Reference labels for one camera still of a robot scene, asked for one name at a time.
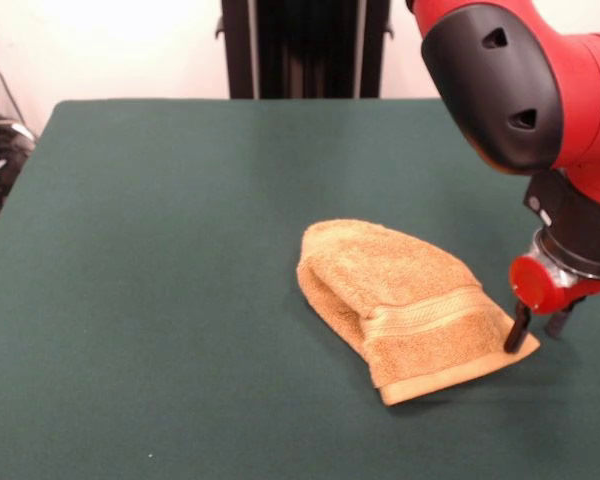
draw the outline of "towel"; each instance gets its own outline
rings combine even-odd
[[[540,345],[528,335],[505,353],[513,320],[469,268],[380,225],[312,225],[297,275],[309,304],[368,363],[386,405],[494,372]]]

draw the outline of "green tablecloth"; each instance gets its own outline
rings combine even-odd
[[[0,480],[600,479],[600,297],[387,409],[296,286],[304,228],[353,217],[510,310],[525,187],[436,101],[62,104],[0,218]]]

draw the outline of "cable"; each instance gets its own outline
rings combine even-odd
[[[15,132],[27,137],[33,143],[38,143],[38,136],[29,130],[25,125],[18,123],[17,120],[4,119],[0,120],[0,127],[10,127]]]
[[[24,116],[22,115],[22,112],[20,111],[20,107],[18,106],[18,103],[16,102],[15,98],[13,98],[13,94],[11,93],[11,90],[9,90],[9,85],[7,85],[7,81],[4,79],[4,75],[2,75],[1,71],[0,71],[0,82],[2,83],[2,86],[4,87],[5,91],[7,92],[7,96],[9,97],[9,100],[11,100],[11,103],[13,104],[13,108],[16,109],[16,112],[18,113],[18,118],[20,119],[20,121],[23,124],[26,124],[27,122],[24,121]]]

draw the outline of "black cable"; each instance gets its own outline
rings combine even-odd
[[[13,108],[16,109],[16,112],[18,113],[18,118],[20,119],[20,121],[22,122],[23,125],[26,125],[27,122],[24,121],[24,116],[22,115],[22,112],[20,111],[20,107],[18,106],[18,103],[16,102],[15,98],[13,98],[13,94],[11,93],[11,90],[9,90],[9,85],[7,85],[7,81],[4,78],[4,75],[2,75],[2,72],[0,71],[0,82],[2,83],[2,86],[4,87],[5,91],[7,92],[7,96],[9,97],[9,100],[11,100],[11,103],[13,104]]]

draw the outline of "red robot arm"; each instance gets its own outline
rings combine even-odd
[[[467,140],[495,168],[532,175],[525,204],[544,225],[512,265],[516,295],[570,312],[600,292],[600,34],[561,35],[531,0],[407,5]]]

